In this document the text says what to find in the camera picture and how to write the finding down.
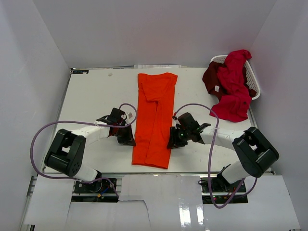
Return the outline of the orange t shirt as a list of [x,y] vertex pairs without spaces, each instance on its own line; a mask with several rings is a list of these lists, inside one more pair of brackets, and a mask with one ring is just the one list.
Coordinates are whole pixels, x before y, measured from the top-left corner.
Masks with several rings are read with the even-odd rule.
[[178,76],[138,74],[136,146],[132,164],[167,169],[171,150],[167,148],[172,127],[175,85]]

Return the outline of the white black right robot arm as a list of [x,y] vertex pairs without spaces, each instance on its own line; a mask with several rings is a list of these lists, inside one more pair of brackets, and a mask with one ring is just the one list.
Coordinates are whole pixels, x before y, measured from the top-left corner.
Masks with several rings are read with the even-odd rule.
[[235,182],[252,176],[260,178],[278,159],[279,153],[256,127],[247,130],[215,128],[209,123],[199,124],[190,113],[177,118],[176,126],[170,128],[168,149],[184,147],[188,141],[213,144],[234,150],[238,161],[224,167],[211,180],[223,192],[230,191]]

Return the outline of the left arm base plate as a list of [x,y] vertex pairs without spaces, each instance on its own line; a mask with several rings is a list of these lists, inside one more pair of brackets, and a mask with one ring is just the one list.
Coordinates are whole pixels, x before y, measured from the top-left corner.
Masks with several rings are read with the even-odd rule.
[[117,179],[110,178],[92,184],[77,182],[74,185],[72,202],[94,202],[94,203],[117,203],[118,197],[114,189],[117,186]]

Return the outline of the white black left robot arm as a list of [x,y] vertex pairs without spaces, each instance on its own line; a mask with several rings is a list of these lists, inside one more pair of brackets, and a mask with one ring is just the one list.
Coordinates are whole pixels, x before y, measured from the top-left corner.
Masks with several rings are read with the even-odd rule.
[[99,171],[82,163],[86,148],[112,136],[117,137],[119,144],[135,146],[131,118],[131,113],[113,108],[109,115],[97,119],[92,125],[75,130],[58,130],[46,154],[45,165],[70,178],[85,181],[91,192],[97,192],[102,180]]

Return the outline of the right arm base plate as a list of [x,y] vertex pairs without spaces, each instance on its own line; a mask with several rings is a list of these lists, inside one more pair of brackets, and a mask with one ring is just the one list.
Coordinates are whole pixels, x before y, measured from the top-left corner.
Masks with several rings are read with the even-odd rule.
[[[241,182],[240,180],[235,182],[234,184],[227,186],[227,187],[221,187],[218,185],[218,183],[215,183],[216,178],[211,179],[211,186],[212,186],[212,194],[214,201],[222,205],[224,204],[230,197],[231,194],[236,190],[237,186]],[[208,189],[208,182],[207,178],[200,178],[198,181],[198,184],[201,186],[202,190],[202,200],[204,205],[210,205],[212,204],[210,194],[209,194],[209,189]],[[233,199],[230,201],[230,204],[247,204],[248,203],[248,198],[247,195],[244,195],[247,192],[245,183],[243,182],[233,197]]]

